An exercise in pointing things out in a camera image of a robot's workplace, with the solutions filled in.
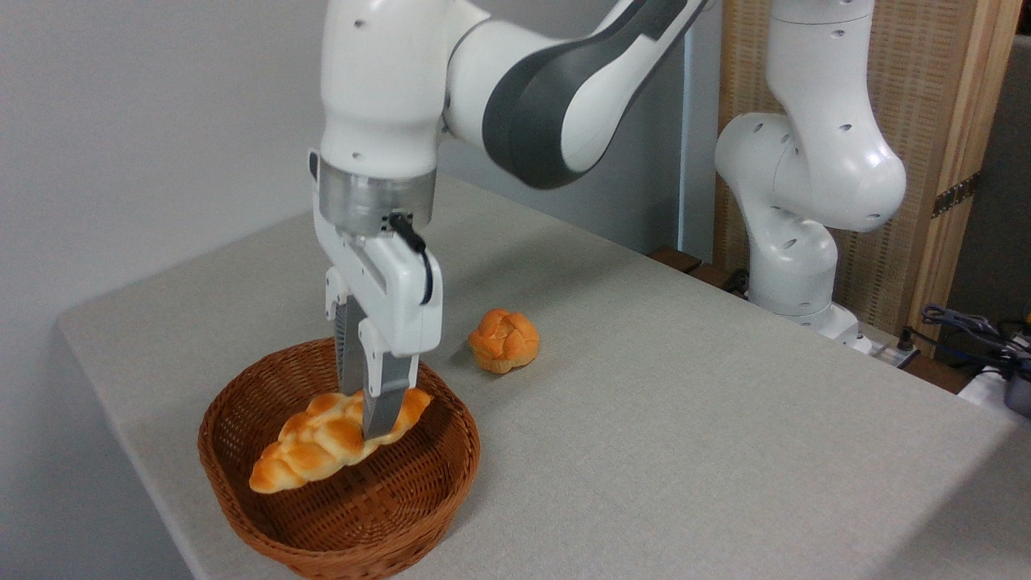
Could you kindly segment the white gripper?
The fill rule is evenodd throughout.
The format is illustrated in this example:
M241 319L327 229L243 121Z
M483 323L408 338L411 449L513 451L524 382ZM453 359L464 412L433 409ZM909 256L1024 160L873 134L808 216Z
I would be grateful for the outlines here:
M396 425L405 394L415 387L417 354L441 341L441 265L398 234L340 235L319 210L313 219L334 267L325 272L325 318L333 326L337 385L346 396L363 389L363 436L370 441Z

